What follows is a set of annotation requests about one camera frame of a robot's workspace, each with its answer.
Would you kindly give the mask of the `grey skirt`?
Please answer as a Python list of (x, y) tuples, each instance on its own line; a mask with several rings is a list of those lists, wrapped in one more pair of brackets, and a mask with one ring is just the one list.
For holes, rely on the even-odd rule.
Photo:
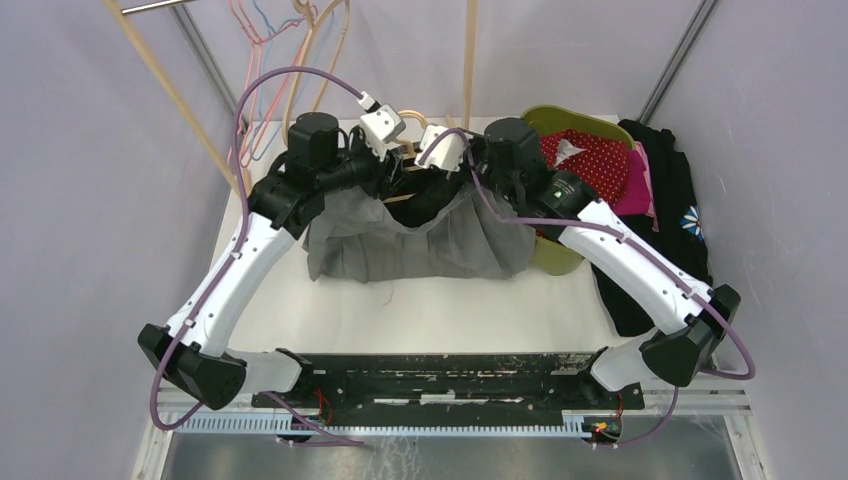
[(303, 241), (308, 273), (360, 283), (448, 277), (508, 279), (530, 264), (536, 237), (509, 224), (510, 205), (464, 185), (433, 219), (408, 227), (355, 188), (329, 195)]

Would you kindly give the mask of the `red polka dot skirt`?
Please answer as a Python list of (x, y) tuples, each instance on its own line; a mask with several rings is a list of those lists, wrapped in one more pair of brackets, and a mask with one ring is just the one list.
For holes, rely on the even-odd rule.
[(547, 165), (576, 174), (611, 209), (619, 202), (629, 177), (629, 148), (619, 140), (567, 129), (540, 137)]

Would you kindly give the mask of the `magenta pleated skirt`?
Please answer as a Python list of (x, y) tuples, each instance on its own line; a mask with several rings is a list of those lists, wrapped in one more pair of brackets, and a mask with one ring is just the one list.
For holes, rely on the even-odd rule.
[(644, 215), (656, 219), (648, 155), (640, 142), (627, 152), (627, 179), (613, 211), (619, 216)]

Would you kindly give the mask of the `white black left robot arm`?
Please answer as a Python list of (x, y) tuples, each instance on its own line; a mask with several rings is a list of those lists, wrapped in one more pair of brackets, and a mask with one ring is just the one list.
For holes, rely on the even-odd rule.
[(388, 106), (360, 117), (344, 132), (336, 117), (300, 115), (287, 148), (252, 187), (227, 250), (186, 303), (162, 326), (145, 325), (138, 344), (167, 380), (201, 405), (219, 410), (241, 393), (266, 390), (291, 406), (307, 404), (314, 379), (280, 349), (239, 352), (230, 337), (270, 269), (342, 190), (380, 188), (395, 139), (405, 123)]

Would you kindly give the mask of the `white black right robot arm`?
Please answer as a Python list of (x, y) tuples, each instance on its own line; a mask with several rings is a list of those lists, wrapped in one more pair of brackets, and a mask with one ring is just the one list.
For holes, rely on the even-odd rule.
[[(430, 125), (420, 148), (416, 165), (468, 173), (498, 221), (533, 227), (575, 251), (648, 315), (647, 333), (599, 350), (584, 368), (577, 392), (585, 405), (602, 408), (618, 391), (650, 378), (683, 388), (698, 373), (733, 380), (755, 375), (751, 354), (731, 326), (738, 292), (686, 273), (635, 234), (577, 174), (550, 167), (537, 132), (524, 120), (496, 120), (481, 135)], [(746, 372), (706, 368), (725, 339), (742, 354)]]

